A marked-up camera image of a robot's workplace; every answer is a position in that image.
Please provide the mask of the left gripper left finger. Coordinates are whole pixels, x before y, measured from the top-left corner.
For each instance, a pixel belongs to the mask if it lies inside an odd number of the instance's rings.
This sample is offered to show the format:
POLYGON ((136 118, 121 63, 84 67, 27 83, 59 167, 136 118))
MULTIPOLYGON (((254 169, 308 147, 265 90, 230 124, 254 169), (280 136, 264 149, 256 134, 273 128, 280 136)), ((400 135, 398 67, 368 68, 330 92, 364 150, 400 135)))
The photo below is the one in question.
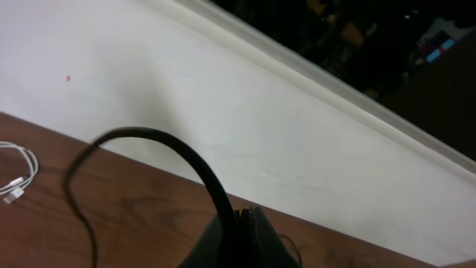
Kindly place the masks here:
POLYGON ((239 266, 239 241, 226 234, 218 215, 214 215, 178 268, 232 268, 239 266))

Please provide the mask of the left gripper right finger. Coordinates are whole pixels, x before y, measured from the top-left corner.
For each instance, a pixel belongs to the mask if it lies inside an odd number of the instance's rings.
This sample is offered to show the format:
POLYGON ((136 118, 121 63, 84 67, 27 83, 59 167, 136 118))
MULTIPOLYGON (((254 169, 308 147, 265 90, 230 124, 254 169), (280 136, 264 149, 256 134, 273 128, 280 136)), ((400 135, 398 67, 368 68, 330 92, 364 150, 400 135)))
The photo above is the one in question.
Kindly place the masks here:
POLYGON ((239 219, 245 267, 298 268, 278 233, 259 207, 244 208, 239 219))

